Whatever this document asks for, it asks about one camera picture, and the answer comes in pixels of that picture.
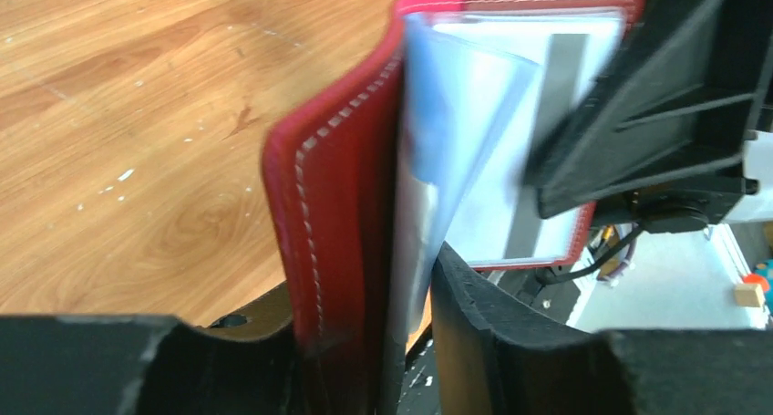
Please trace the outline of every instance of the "wallet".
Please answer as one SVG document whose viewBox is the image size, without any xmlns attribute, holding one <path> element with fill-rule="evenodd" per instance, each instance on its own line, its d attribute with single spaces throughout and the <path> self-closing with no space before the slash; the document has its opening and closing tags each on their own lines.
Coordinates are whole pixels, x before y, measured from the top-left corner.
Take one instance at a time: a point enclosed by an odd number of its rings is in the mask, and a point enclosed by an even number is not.
<svg viewBox="0 0 773 415">
<path fill-rule="evenodd" d="M 416 12 L 619 7 L 630 28 L 644 0 L 396 0 L 373 52 L 269 131 L 263 185 L 287 276 L 310 413 L 373 413 L 393 240 L 403 21 Z M 593 205 L 582 208 L 579 257 Z"/>
</svg>

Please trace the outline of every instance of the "wood grain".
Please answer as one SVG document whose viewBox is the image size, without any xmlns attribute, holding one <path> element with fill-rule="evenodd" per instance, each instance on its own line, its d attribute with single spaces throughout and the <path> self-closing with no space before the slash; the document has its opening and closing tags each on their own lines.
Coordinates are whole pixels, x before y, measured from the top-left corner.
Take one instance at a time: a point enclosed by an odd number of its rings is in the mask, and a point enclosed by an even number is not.
<svg viewBox="0 0 773 415">
<path fill-rule="evenodd" d="M 263 134 L 390 1 L 0 0 L 0 313 L 208 324 L 280 283 Z"/>
</svg>

